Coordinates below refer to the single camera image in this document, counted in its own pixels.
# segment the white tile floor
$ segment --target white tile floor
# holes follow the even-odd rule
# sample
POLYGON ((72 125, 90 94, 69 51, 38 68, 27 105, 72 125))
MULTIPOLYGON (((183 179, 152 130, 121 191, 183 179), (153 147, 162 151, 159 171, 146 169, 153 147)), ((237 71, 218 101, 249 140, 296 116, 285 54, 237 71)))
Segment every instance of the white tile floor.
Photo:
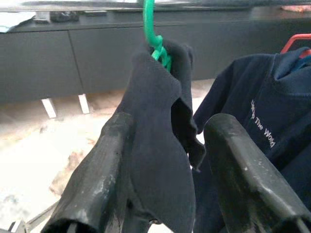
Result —
MULTIPOLYGON (((212 83, 192 82, 194 111, 212 83)), ((88 115, 82 114, 78 96, 53 99, 55 119, 48 118, 41 101, 0 105, 0 228, 21 218, 27 221, 59 199, 56 190, 62 190, 71 174, 64 168, 71 158, 77 165, 91 150, 122 95, 87 95, 88 115)), ((171 231, 154 225, 149 232, 171 231)))

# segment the navy sweatshirt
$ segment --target navy sweatshirt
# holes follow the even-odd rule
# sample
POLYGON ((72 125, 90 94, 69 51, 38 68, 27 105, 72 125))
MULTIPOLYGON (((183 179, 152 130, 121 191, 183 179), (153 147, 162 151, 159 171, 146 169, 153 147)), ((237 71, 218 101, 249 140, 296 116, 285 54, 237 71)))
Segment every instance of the navy sweatshirt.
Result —
MULTIPOLYGON (((307 49, 234 61, 217 77, 194 120, 201 132, 216 113, 235 116, 311 210, 311 66, 292 71, 307 49)), ((219 232, 225 224, 208 155, 193 178, 194 233, 219 232)))

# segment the fabric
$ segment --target fabric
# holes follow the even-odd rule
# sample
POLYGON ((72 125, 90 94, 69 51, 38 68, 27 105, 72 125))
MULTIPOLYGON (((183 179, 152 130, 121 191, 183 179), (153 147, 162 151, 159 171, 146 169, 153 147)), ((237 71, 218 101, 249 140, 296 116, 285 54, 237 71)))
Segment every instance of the fabric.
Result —
MULTIPOLYGON (((235 116, 311 209, 311 67, 292 72, 307 49, 234 61, 217 77, 194 120, 201 132, 216 113, 235 116)), ((197 203, 194 232, 219 232, 224 222, 208 156, 200 172, 193 171, 193 178, 197 203)))
POLYGON ((164 46, 173 59, 171 73, 149 49, 135 56, 120 105, 71 176, 43 233, 65 232, 71 223, 79 223, 79 232, 120 233, 123 222, 131 230, 122 232, 138 232, 124 219, 126 202, 131 203, 127 209, 135 209, 128 212, 147 219, 147 226, 156 219, 174 232, 191 233, 195 193, 190 164, 198 168, 205 155, 192 118, 192 54, 174 42, 164 46), (127 130, 118 116, 128 117, 127 130))
POLYGON ((200 165, 205 147, 196 139, 192 118, 191 51, 171 42, 164 47, 173 59, 171 73, 142 51, 116 112, 136 122, 131 179, 141 202, 174 232, 190 233, 195 215, 190 164, 200 165))

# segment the green plastic hook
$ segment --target green plastic hook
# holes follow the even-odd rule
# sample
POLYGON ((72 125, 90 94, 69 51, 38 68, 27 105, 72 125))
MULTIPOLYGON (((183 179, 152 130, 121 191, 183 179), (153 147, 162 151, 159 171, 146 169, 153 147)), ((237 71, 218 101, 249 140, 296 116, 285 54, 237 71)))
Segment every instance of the green plastic hook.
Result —
POLYGON ((154 3, 155 0, 145 0, 143 8, 144 31, 147 42, 155 49, 152 57, 156 60, 161 58, 162 65, 171 70, 172 60, 163 47, 163 37, 154 32, 154 3))

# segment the black cabinet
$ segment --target black cabinet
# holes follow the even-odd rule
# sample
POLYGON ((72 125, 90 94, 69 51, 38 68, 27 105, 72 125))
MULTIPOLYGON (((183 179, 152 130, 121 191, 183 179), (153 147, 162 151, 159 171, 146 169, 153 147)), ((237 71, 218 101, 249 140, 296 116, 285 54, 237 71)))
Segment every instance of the black cabinet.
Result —
POLYGON ((143 46, 142 28, 70 31, 85 93, 125 88, 134 52, 143 46))
POLYGON ((0 42, 0 103, 82 93, 67 31, 7 33, 0 42))

